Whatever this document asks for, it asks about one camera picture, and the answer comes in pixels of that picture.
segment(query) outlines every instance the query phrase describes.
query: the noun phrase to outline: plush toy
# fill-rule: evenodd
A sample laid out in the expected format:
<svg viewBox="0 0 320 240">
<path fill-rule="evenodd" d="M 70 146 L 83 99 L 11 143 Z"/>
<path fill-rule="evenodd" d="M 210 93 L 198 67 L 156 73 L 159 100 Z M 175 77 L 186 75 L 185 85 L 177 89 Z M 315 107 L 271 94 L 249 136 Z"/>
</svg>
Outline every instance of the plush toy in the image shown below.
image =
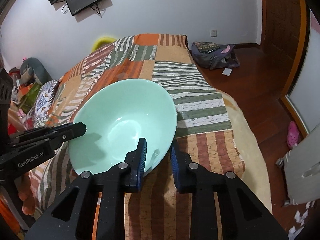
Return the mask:
<svg viewBox="0 0 320 240">
<path fill-rule="evenodd" d="M 34 57 L 23 59 L 23 63 L 20 67 L 20 74 L 20 85 L 28 85 L 28 83 L 32 83 L 34 80 L 39 85 L 44 85 L 48 81 L 52 80 L 41 62 Z"/>
</svg>

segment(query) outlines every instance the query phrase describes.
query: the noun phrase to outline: pink shoe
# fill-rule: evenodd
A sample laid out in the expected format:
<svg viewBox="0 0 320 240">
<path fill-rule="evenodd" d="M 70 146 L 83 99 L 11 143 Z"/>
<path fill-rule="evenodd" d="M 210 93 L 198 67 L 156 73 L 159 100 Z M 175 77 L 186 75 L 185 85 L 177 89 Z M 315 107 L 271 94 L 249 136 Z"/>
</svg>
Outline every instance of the pink shoe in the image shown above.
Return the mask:
<svg viewBox="0 0 320 240">
<path fill-rule="evenodd" d="M 291 121 L 288 127 L 287 144 L 290 149 L 298 145 L 299 130 L 294 121 Z"/>
</svg>

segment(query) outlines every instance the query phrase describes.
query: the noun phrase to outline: wooden door frame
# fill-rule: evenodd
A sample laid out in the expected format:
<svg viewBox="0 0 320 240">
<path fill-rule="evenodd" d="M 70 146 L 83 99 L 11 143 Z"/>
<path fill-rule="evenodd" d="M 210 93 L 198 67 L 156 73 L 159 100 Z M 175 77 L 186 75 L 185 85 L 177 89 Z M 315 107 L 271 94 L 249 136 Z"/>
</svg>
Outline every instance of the wooden door frame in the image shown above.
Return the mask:
<svg viewBox="0 0 320 240">
<path fill-rule="evenodd" d="M 297 76 L 297 72 L 299 69 L 299 66 L 302 64 L 302 61 L 304 60 L 305 55 L 303 55 L 303 52 L 305 50 L 306 41 L 308 40 L 307 37 L 307 5 L 305 0 L 299 0 L 300 2 L 300 34 L 299 34 L 299 41 L 298 41 L 298 47 L 297 52 L 292 64 L 291 71 L 289 73 L 288 79 L 284 85 L 284 88 L 281 91 L 280 94 L 280 100 L 284 103 L 285 107 L 290 112 L 291 116 L 293 117 L 294 121 L 296 122 L 301 135 L 303 138 L 305 138 L 309 131 L 306 125 L 303 123 L 298 111 L 295 109 L 294 105 L 291 103 L 288 97 L 288 93 L 290 92 L 290 87 Z M 266 37 L 266 22 L 267 22 L 267 9 L 266 9 L 266 0 L 262 0 L 262 29 L 261 29 L 261 41 L 260 41 L 260 47 L 263 49 L 265 37 Z"/>
</svg>

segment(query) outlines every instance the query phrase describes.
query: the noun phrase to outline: electrical outlet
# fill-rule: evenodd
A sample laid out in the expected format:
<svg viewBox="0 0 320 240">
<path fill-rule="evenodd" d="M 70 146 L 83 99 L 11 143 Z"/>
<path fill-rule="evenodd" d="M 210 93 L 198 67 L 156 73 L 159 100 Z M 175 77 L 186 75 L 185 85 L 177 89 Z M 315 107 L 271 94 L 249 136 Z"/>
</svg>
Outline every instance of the electrical outlet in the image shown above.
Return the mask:
<svg viewBox="0 0 320 240">
<path fill-rule="evenodd" d="M 210 36 L 211 37 L 217 37 L 217 30 L 211 30 L 210 31 Z"/>
</svg>

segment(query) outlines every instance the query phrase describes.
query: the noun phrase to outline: mint green bowl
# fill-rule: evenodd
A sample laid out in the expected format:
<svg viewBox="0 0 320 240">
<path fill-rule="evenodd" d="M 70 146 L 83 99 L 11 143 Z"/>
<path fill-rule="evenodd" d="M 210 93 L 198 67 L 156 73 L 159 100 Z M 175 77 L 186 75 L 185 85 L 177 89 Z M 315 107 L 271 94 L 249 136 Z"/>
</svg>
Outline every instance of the mint green bowl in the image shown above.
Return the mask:
<svg viewBox="0 0 320 240">
<path fill-rule="evenodd" d="M 177 112 L 169 93 L 145 79 L 113 83 L 93 95 L 79 110 L 74 123 L 87 126 L 84 136 L 69 142 L 71 164 L 77 174 L 97 174 L 123 162 L 147 140 L 145 175 L 167 153 L 177 126 Z"/>
</svg>

